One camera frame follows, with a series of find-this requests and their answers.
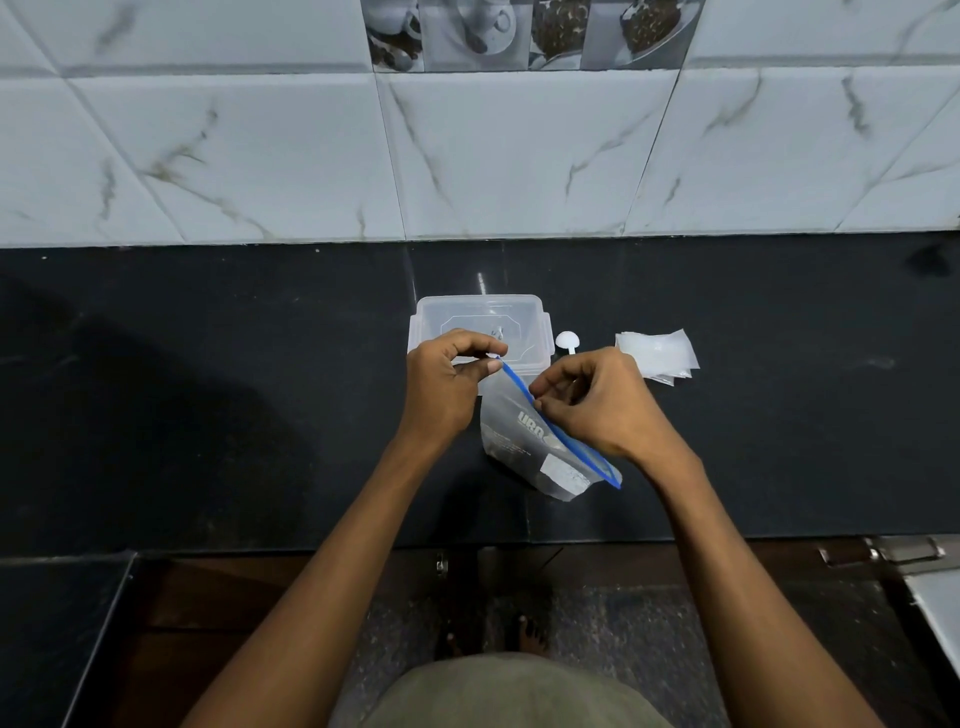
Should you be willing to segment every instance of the foot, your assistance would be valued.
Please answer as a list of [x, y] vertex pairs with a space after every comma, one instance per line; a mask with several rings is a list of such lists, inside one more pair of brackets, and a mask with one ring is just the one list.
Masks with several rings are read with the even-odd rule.
[[464, 651], [460, 649], [460, 645], [457, 644], [457, 637], [452, 632], [446, 633], [446, 649], [449, 652], [450, 659], [464, 656]]
[[526, 615], [517, 620], [516, 643], [520, 652], [537, 657], [546, 657], [546, 638], [535, 621]]
[[463, 656], [464, 651], [460, 648], [460, 645], [457, 644], [457, 636], [448, 624], [437, 639], [437, 649], [434, 652], [434, 659], [437, 661], [453, 660], [454, 658]]

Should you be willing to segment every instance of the stack of plastic bags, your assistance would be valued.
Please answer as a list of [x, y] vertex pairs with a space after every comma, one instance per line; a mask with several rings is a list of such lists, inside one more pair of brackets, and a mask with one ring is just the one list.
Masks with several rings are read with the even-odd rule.
[[700, 369], [693, 345], [682, 328], [653, 336], [623, 331], [616, 335], [616, 347], [634, 358], [646, 378], [671, 387], [675, 378], [690, 378], [692, 370]]

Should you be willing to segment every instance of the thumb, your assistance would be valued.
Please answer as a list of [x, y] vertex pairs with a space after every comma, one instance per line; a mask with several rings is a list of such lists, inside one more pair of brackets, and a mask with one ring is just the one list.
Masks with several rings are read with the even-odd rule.
[[455, 369], [457, 376], [465, 376], [467, 379], [479, 384], [488, 376], [503, 369], [503, 362], [499, 359], [477, 359], [469, 361], [466, 364], [458, 364]]
[[573, 419], [573, 407], [552, 397], [534, 400], [537, 411], [554, 425], [559, 425], [564, 432], [569, 432], [570, 421]]

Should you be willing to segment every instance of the blue zipper seal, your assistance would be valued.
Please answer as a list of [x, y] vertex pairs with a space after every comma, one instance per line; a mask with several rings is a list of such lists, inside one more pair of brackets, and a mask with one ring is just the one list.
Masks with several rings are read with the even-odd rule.
[[[510, 368], [510, 365], [505, 361], [503, 362], [503, 371], [513, 381], [513, 383], [519, 388], [519, 390], [523, 393], [523, 396], [527, 399], [527, 401], [530, 402], [531, 405], [533, 405], [534, 397], [533, 395], [530, 394], [530, 390], [527, 389], [527, 385], [523, 383], [523, 379], [521, 379], [517, 375], [517, 373]], [[544, 422], [546, 422], [546, 426], [550, 428], [550, 431], [557, 436], [557, 439], [564, 444], [564, 447], [566, 447], [568, 450], [570, 450], [570, 452], [576, 455], [576, 457], [580, 460], [580, 462], [582, 462], [584, 465], [586, 465], [588, 468], [590, 468], [592, 471], [594, 471], [596, 474], [598, 474], [600, 477], [602, 477], [604, 480], [610, 483], [614, 488], [616, 488], [617, 490], [620, 490], [620, 484], [616, 481], [616, 475], [613, 473], [613, 465], [611, 465], [607, 461], [607, 458], [605, 458], [603, 455], [601, 455], [599, 452], [597, 452], [595, 449], [593, 449], [586, 443], [582, 443], [579, 440], [574, 440], [572, 437], [570, 437], [563, 430], [561, 430], [559, 427], [554, 425], [552, 422], [547, 420], [542, 415], [540, 415], [540, 418]], [[589, 453], [589, 455], [596, 458], [596, 460], [602, 463], [603, 466], [605, 466], [607, 472], [604, 473], [599, 468], [597, 468], [596, 465], [594, 465], [593, 460], [590, 459], [587, 453]]]

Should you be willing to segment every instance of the transparent plastic container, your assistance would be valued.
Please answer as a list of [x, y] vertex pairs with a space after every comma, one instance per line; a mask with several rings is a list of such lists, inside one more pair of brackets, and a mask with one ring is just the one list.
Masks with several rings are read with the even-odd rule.
[[[410, 317], [407, 351], [452, 328], [466, 328], [495, 336], [510, 347], [503, 357], [527, 384], [550, 366], [553, 329], [550, 314], [537, 296], [429, 296], [417, 302]], [[455, 364], [470, 361], [458, 356]], [[480, 383], [483, 395], [484, 382]]]

